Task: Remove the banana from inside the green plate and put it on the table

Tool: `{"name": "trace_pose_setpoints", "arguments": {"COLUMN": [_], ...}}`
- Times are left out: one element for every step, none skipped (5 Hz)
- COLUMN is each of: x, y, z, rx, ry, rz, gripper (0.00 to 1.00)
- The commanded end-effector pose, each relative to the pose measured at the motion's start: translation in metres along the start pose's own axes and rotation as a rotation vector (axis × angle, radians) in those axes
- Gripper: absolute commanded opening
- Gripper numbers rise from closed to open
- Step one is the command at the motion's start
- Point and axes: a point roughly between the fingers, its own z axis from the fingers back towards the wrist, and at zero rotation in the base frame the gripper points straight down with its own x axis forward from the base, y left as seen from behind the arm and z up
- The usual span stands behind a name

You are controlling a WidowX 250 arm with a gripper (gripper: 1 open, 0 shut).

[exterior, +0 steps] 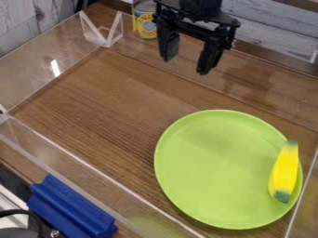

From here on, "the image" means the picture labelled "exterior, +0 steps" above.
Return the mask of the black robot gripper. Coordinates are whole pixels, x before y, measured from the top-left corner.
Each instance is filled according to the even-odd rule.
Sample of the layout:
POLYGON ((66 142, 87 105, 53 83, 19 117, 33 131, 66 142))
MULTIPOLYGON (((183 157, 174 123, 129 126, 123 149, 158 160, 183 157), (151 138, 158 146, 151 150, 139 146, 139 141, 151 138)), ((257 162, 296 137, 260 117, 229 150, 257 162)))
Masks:
POLYGON ((179 53, 179 29, 205 39, 197 73, 206 75, 218 66, 224 49, 233 47, 241 23, 221 11, 222 0, 154 0, 159 53, 170 61, 179 53))

